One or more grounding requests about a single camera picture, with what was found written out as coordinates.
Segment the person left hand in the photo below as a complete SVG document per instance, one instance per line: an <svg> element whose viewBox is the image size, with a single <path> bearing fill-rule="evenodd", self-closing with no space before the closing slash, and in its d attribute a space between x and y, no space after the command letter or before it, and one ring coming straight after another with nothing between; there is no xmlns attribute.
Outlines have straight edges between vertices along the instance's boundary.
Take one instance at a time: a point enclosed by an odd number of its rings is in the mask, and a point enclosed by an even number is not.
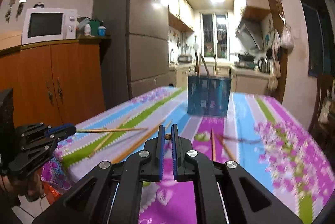
<svg viewBox="0 0 335 224"><path fill-rule="evenodd" d="M18 196L26 196L29 202L33 202L44 195L37 171L22 180L14 176L1 176L1 189L9 202L13 202Z"/></svg>

